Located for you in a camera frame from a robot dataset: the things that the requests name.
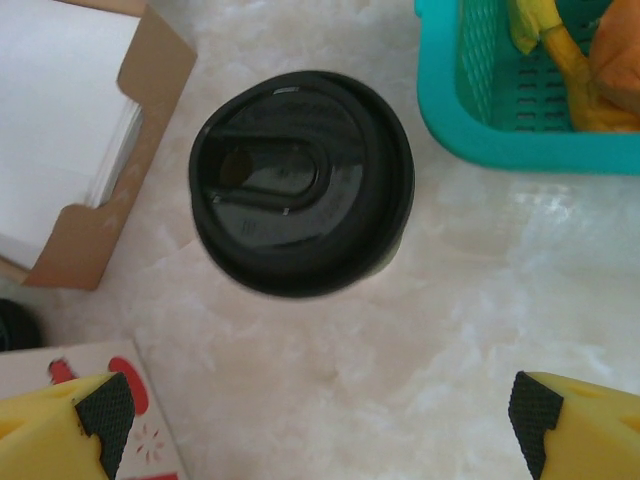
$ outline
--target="white marble surface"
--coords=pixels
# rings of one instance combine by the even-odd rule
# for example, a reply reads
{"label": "white marble surface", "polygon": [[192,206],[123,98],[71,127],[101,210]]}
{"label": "white marble surface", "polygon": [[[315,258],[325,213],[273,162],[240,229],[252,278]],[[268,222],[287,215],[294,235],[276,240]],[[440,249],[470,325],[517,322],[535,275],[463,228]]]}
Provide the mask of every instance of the white marble surface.
{"label": "white marble surface", "polygon": [[[4,290],[38,309],[55,344],[134,337],[194,480],[524,480],[507,418],[518,370],[640,392],[640,179],[507,174],[449,155],[416,106],[409,0],[172,7],[200,58],[100,289]],[[217,107],[302,68],[378,90],[417,169],[394,262],[311,302],[227,280],[196,238],[186,182]]]}

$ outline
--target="teal plastic basket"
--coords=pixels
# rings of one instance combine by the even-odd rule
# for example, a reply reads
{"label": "teal plastic basket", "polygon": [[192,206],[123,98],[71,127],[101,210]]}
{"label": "teal plastic basket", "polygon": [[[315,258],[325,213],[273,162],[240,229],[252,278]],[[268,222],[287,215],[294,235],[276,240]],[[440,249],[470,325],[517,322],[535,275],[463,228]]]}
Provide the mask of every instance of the teal plastic basket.
{"label": "teal plastic basket", "polygon": [[[610,0],[557,0],[585,53]],[[433,136],[486,167],[640,174],[640,135],[572,131],[562,76],[544,48],[523,56],[507,0],[416,0],[422,19],[418,100]]]}

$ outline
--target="cardboard box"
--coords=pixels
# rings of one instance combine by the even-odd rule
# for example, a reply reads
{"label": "cardboard box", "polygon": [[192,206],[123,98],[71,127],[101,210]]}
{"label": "cardboard box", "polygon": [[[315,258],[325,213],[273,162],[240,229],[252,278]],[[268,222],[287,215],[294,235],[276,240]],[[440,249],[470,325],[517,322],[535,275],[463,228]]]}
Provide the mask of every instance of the cardboard box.
{"label": "cardboard box", "polygon": [[40,390],[74,377],[121,371],[130,380],[136,416],[117,480],[187,480],[133,342],[106,342],[0,354],[0,399]]}
{"label": "cardboard box", "polygon": [[64,208],[31,270],[0,259],[0,275],[28,286],[94,290],[109,263],[151,162],[195,64],[194,50],[144,0],[62,0],[140,16],[118,86],[142,107],[143,123],[131,157],[108,203]]}

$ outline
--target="black cup lid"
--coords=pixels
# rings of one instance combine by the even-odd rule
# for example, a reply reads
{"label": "black cup lid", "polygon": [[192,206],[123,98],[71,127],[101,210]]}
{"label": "black cup lid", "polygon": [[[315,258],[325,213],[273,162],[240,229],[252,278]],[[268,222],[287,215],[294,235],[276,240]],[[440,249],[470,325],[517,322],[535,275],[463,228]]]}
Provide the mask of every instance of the black cup lid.
{"label": "black cup lid", "polygon": [[324,72],[268,80],[220,108],[190,160],[198,233],[265,293],[328,293],[393,247],[413,196],[400,123],[373,91]]}

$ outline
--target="stack of paper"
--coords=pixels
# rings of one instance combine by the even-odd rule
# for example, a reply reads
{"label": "stack of paper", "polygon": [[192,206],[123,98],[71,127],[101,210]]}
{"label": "stack of paper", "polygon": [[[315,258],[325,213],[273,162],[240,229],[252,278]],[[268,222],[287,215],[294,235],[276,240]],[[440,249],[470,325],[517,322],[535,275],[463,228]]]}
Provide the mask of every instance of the stack of paper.
{"label": "stack of paper", "polygon": [[65,206],[109,199],[142,122],[116,83],[138,21],[0,0],[0,257],[32,268]]}

